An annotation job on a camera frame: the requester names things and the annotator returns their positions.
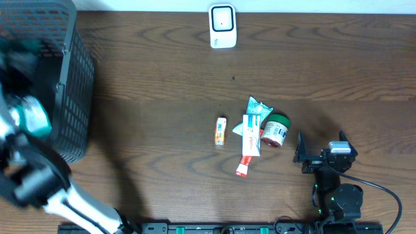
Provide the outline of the green lid white jar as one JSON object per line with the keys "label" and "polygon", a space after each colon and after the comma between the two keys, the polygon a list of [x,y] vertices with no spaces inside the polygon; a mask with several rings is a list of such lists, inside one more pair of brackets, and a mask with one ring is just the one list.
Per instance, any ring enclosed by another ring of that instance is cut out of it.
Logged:
{"label": "green lid white jar", "polygon": [[271,114],[261,135],[261,140],[268,146],[280,148],[285,141],[290,126],[291,121],[287,117]]}

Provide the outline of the white toothpaste box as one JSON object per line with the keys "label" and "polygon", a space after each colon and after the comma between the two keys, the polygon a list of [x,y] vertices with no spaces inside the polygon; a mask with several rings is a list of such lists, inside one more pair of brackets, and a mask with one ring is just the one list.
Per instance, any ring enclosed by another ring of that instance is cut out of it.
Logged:
{"label": "white toothpaste box", "polygon": [[260,157],[260,115],[245,114],[242,122],[242,155]]}

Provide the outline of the red white sachet stick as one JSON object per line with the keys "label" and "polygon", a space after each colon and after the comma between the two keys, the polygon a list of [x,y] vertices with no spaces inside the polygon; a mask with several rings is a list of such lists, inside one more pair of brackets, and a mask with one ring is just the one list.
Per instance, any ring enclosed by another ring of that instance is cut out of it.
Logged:
{"label": "red white sachet stick", "polygon": [[252,156],[242,156],[240,163],[235,170],[235,174],[241,177],[246,177],[248,174],[248,167],[252,161]]}

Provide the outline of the light green wipes packet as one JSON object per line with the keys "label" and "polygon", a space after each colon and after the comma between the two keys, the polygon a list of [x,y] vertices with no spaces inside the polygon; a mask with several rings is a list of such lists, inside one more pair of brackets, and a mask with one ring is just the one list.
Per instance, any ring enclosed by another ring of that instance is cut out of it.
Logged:
{"label": "light green wipes packet", "polygon": [[[273,111],[273,108],[267,107],[264,103],[258,102],[253,96],[250,96],[246,108],[246,114],[259,115],[260,123]],[[242,123],[233,128],[233,133],[242,136]]]}

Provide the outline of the orange Kleenex tissue pack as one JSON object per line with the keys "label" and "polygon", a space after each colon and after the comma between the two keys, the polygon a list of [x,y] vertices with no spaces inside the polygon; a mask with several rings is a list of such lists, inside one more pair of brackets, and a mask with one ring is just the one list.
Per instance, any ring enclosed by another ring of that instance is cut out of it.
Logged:
{"label": "orange Kleenex tissue pack", "polygon": [[223,146],[225,142],[227,119],[218,117],[216,120],[216,127],[214,131],[214,144],[216,146]]}

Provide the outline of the green white 3M package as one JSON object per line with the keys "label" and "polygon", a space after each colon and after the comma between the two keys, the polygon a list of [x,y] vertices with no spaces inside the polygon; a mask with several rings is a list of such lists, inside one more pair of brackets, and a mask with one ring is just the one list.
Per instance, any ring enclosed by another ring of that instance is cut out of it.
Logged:
{"label": "green white 3M package", "polygon": [[25,96],[18,105],[9,109],[15,124],[35,137],[46,137],[51,132],[51,123],[43,105],[34,96]]}

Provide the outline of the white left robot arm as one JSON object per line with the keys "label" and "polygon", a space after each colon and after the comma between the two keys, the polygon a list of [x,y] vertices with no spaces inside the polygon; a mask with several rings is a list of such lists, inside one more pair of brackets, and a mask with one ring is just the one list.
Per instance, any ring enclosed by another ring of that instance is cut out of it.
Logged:
{"label": "white left robot arm", "polygon": [[1,42],[1,197],[16,207],[43,208],[89,233],[141,233],[115,208],[97,201],[74,180],[68,163],[43,138],[51,122],[29,90],[40,61],[39,41]]}

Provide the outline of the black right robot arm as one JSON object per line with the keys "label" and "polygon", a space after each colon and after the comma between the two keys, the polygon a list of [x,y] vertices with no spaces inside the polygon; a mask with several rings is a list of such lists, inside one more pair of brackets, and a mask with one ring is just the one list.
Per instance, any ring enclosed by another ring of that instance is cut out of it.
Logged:
{"label": "black right robot arm", "polygon": [[303,174],[315,176],[313,204],[330,222],[349,222],[361,217],[363,190],[357,185],[342,183],[341,176],[352,167],[358,153],[345,134],[331,141],[319,155],[309,155],[301,133],[293,161],[302,164]]}

